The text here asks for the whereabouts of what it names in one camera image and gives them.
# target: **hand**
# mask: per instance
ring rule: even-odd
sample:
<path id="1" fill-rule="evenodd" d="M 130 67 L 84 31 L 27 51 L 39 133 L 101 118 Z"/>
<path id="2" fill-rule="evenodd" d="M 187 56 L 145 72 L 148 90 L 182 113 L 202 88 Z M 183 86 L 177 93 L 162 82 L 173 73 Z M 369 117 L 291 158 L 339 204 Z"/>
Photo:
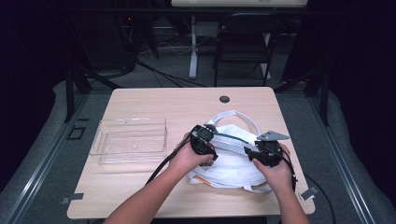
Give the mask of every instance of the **hand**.
<path id="1" fill-rule="evenodd" d="M 187 144 L 185 144 L 180 149 L 180 151 L 176 154 L 176 156 L 172 160 L 170 160 L 168 168 L 184 176 L 188 172 L 193 170 L 195 167 L 197 167 L 199 164 L 205 163 L 212 159 L 213 159 L 212 154 L 197 155 L 192 150 L 190 142 L 187 142 Z"/>
<path id="2" fill-rule="evenodd" d="M 288 155 L 290 154 L 288 148 L 279 143 L 279 146 L 286 152 Z M 253 163 L 256 168 L 262 172 L 265 176 L 267 183 L 273 189 L 275 194 L 283 193 L 291 190 L 291 171 L 289 166 L 282 160 L 277 166 L 270 168 L 269 166 L 264 166 L 261 162 L 256 159 L 253 159 Z"/>

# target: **forearm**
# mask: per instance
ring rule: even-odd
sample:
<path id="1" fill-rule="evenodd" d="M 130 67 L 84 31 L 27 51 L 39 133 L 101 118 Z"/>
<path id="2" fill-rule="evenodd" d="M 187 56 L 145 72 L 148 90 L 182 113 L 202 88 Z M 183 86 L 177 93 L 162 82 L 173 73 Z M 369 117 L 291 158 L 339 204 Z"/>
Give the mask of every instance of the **forearm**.
<path id="1" fill-rule="evenodd" d="M 303 208 L 293 191 L 276 194 L 279 202 L 280 214 L 283 224 L 305 224 L 310 223 Z"/>
<path id="2" fill-rule="evenodd" d="M 183 174 L 168 169 L 122 203 L 106 223 L 150 223 Z"/>

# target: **white tote bag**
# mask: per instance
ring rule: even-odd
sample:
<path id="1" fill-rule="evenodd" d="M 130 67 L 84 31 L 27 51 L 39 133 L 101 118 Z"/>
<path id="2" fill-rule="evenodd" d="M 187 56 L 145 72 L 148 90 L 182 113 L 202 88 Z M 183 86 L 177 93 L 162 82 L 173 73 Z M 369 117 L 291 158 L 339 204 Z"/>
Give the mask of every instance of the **white tote bag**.
<path id="1" fill-rule="evenodd" d="M 219 157 L 212 166 L 197 166 L 188 173 L 191 184 L 205 183 L 213 188 L 236 189 L 263 193 L 271 190 L 264 185 L 265 177 L 248 159 L 244 146 L 254 146 L 254 141 L 260 135 L 257 125 L 246 115 L 235 110 L 217 114 L 208 124 L 216 125 L 221 119 L 238 116 L 250 125 L 256 134 L 250 133 L 234 124 L 216 127 L 218 133 L 210 143 L 215 147 Z"/>

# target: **table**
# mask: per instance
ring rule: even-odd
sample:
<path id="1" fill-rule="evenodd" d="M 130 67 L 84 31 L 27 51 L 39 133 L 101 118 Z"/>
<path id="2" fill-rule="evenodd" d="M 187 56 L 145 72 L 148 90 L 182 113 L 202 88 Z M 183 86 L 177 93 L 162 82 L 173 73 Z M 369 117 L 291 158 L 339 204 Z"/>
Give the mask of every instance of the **table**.
<path id="1" fill-rule="evenodd" d="M 172 0 L 173 7 L 305 7 L 308 0 Z M 196 21 L 191 17 L 191 62 L 189 78 L 197 77 Z M 267 64 L 262 63 L 262 73 Z"/>
<path id="2" fill-rule="evenodd" d="M 220 96 L 230 97 L 222 103 Z M 165 117 L 167 154 L 196 124 L 204 124 L 216 114 L 237 110 L 253 119 L 262 132 L 275 131 L 289 135 L 272 89 L 255 88 L 186 88 L 186 89 L 117 89 L 113 91 L 103 119 Z M 249 127 L 234 116 L 219 125 L 234 123 Z M 281 140 L 290 150 L 297 174 L 296 194 L 308 189 L 292 141 Z M 88 156 L 75 193 L 82 200 L 70 203 L 67 215 L 73 219 L 108 217 L 130 195 L 141 189 L 157 162 L 99 165 Z M 312 199 L 300 200 L 307 214 L 315 211 Z M 243 189 L 214 189 L 191 185 L 184 177 L 164 202 L 156 217 L 243 217 L 279 215 L 273 192 L 256 194 Z"/>

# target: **acrylic tray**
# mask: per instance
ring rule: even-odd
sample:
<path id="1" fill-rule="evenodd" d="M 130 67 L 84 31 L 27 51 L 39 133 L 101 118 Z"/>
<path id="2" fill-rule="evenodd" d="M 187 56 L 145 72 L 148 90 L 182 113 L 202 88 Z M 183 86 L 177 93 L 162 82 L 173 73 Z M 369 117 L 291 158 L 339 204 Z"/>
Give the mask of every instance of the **acrylic tray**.
<path id="1" fill-rule="evenodd" d="M 103 119 L 90 155 L 99 164 L 163 161 L 166 157 L 166 119 Z"/>

